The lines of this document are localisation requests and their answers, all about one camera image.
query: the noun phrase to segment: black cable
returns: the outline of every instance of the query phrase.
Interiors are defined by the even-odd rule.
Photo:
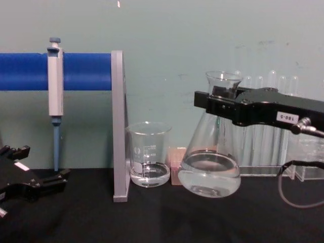
[[[320,202],[316,202],[314,204],[309,204],[309,205],[298,205],[298,204],[294,204],[294,203],[290,202],[285,197],[285,195],[284,195],[284,193],[282,191],[282,174],[289,166],[317,167],[317,168],[320,168],[320,169],[324,170],[324,163],[319,162],[319,161],[305,162],[305,161],[299,161],[299,160],[292,160],[292,161],[289,161],[289,162],[285,163],[280,168],[280,170],[278,172],[278,175],[277,175],[278,176],[278,190],[279,190],[280,197],[284,202],[286,202],[290,206],[298,208],[298,209],[310,209],[310,208],[316,208],[316,207],[324,206],[324,200],[320,201]]]

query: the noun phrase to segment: black table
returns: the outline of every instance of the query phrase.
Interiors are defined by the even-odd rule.
[[[324,181],[284,179],[296,203],[324,199],[323,188]],[[0,219],[0,242],[324,242],[324,207],[291,208],[276,178],[242,178],[240,189],[222,199],[170,183],[132,184],[128,202],[113,203],[112,196],[112,169],[72,170],[62,194],[3,203],[9,214]]]

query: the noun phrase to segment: pipette stand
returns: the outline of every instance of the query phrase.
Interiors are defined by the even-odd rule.
[[[113,201],[126,202],[130,160],[125,133],[128,116],[123,51],[64,53],[63,75],[65,91],[111,91]],[[47,91],[47,53],[0,53],[0,76],[0,91]]]

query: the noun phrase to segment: water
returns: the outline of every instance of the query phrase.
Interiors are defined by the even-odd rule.
[[[189,191],[205,197],[226,197],[240,186],[236,162],[215,151],[200,150],[182,162],[179,180]]]
[[[131,169],[131,179],[139,186],[156,187],[165,184],[170,178],[170,169],[162,163],[141,164],[142,172]]]

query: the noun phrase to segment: glass flask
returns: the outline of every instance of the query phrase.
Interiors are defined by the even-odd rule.
[[[156,187],[170,178],[167,165],[168,134],[171,126],[145,121],[126,128],[131,150],[132,182],[142,187]]]
[[[206,73],[209,94],[235,98],[242,78],[236,74]],[[240,186],[240,173],[234,156],[232,121],[203,111],[179,168],[181,184],[205,197],[226,197]]]

